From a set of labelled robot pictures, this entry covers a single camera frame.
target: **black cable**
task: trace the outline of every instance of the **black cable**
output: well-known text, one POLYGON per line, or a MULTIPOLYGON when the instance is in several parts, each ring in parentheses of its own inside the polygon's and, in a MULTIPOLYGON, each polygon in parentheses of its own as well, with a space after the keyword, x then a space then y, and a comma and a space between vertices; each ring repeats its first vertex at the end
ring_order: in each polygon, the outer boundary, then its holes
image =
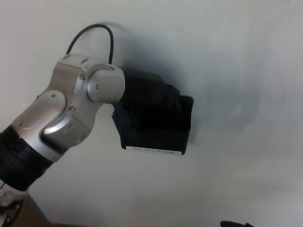
POLYGON ((73 46, 75 45, 76 41, 80 38, 81 35, 83 35, 83 33, 87 32, 88 30, 91 30, 92 28, 96 28, 96 27, 101 27, 104 28, 108 31, 109 36, 110 36, 110 52, 109 52, 109 60, 108 63, 112 64, 113 62, 113 55, 114 55, 114 35, 112 30, 110 30, 109 27, 107 27, 106 25, 103 24, 94 24, 94 25, 90 25, 88 27, 86 27, 85 29, 83 29, 82 31, 80 31, 76 37, 73 39, 73 41, 71 42, 66 54, 69 54, 73 48, 73 46))
POLYGON ((12 218, 10 218, 9 214, 7 214, 2 227, 11 227, 14 224, 14 222, 16 221, 16 219, 18 218, 22 207, 23 207, 23 200, 20 201, 19 207, 18 207, 15 215, 12 218))

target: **white label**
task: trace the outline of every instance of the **white label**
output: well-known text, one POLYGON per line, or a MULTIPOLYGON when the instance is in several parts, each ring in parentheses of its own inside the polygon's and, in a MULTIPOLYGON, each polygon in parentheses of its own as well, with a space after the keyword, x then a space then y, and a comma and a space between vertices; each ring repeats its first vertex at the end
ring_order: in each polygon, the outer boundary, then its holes
POLYGON ((152 149, 152 148, 126 147, 126 150, 138 150, 138 151, 152 152, 152 153, 159 153, 159 154, 167 154, 167 155, 182 155, 181 151, 160 150, 160 149, 152 149))

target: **white wall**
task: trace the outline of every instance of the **white wall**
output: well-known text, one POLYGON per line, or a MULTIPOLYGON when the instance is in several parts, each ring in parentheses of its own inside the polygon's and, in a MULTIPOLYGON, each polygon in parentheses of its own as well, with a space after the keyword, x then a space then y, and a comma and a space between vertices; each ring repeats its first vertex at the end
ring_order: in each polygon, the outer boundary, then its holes
MULTIPOLYGON (((114 64, 195 99, 183 157, 121 149, 103 106, 89 139, 31 187, 43 212, 92 227, 302 226, 302 21, 301 0, 2 0, 1 130, 96 22, 113 29, 114 64)), ((102 29, 74 49, 108 51, 102 29)))

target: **robotic arm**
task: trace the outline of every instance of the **robotic arm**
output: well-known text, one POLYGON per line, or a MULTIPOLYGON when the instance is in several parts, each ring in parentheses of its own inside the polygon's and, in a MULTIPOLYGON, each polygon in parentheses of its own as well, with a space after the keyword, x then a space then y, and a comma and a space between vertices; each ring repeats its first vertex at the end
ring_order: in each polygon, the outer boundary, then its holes
POLYGON ((158 75, 67 54, 47 89, 0 134, 0 210, 20 205, 29 186, 89 136, 103 104, 115 108, 122 148, 185 153, 191 97, 158 75))

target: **black object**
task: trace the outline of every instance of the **black object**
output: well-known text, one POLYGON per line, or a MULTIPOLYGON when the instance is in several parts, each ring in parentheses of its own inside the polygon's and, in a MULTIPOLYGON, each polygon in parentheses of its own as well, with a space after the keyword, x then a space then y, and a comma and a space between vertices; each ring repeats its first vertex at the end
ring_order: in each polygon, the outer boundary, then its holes
POLYGON ((122 68, 125 92, 114 105, 113 120, 121 146, 185 154, 194 100, 166 85, 160 76, 122 68))
POLYGON ((9 186, 26 191, 52 164, 29 146, 12 126, 0 134, 0 179, 9 186))
POLYGON ((248 223, 246 223, 245 225, 242 225, 242 224, 231 222, 231 221, 221 221, 220 226, 221 227, 253 227, 252 225, 250 225, 248 223))
POLYGON ((18 216, 22 210, 23 200, 18 201, 18 206, 19 207, 17 208, 13 217, 11 217, 9 214, 6 215, 2 227, 11 227, 15 223, 16 219, 18 218, 18 216))

